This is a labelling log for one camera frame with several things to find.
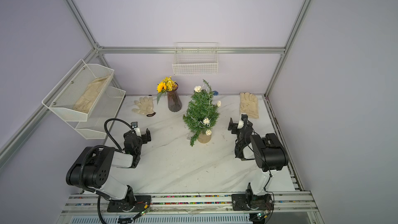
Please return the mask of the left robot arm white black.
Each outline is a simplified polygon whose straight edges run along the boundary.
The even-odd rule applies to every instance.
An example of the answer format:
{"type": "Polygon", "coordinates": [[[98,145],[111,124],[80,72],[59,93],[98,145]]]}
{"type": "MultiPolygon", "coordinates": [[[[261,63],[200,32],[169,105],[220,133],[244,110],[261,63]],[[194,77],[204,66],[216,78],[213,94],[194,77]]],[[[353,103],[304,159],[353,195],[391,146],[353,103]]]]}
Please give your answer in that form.
{"type": "Polygon", "coordinates": [[[151,141],[146,129],[141,133],[137,122],[131,124],[118,118],[107,119],[104,123],[107,136],[116,147],[96,145],[86,147],[66,174],[66,183],[83,191],[91,192],[107,200],[108,212],[141,212],[150,206],[151,196],[135,196],[132,186],[126,185],[110,174],[111,168],[135,169],[141,159],[142,146],[151,141]],[[129,128],[121,147],[108,129],[109,122],[121,122],[129,128]]]}

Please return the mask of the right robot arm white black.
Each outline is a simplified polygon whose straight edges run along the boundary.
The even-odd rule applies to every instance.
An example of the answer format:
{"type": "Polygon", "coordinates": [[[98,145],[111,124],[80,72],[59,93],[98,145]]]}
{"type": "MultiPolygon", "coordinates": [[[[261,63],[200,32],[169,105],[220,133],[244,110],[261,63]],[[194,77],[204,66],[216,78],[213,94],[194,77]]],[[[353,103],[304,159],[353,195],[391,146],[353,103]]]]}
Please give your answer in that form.
{"type": "Polygon", "coordinates": [[[244,194],[232,195],[235,211],[254,211],[274,209],[274,194],[269,190],[276,173],[287,167],[289,157],[278,137],[268,133],[261,137],[253,128],[246,114],[238,123],[231,119],[228,130],[236,135],[234,153],[241,161],[253,160],[260,174],[248,183],[244,194]]]}

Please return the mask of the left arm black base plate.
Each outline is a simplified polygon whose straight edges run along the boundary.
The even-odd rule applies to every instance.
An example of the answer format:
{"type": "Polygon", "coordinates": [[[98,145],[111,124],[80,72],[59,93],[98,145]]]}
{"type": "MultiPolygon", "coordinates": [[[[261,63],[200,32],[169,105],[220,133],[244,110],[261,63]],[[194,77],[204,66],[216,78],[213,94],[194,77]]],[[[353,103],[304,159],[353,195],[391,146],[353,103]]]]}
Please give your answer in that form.
{"type": "Polygon", "coordinates": [[[134,196],[132,200],[110,200],[107,208],[109,213],[128,213],[128,212],[143,212],[148,209],[152,197],[150,195],[134,196]]]}

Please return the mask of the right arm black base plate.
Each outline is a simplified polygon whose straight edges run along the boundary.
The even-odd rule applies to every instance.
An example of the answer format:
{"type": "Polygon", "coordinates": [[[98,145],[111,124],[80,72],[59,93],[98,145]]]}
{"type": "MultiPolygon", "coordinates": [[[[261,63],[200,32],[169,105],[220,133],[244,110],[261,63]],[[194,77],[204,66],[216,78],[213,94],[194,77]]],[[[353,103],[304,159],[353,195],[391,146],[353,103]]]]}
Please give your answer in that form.
{"type": "Polygon", "coordinates": [[[274,202],[271,194],[263,196],[233,194],[231,197],[234,211],[271,211],[274,209],[274,202]]]}

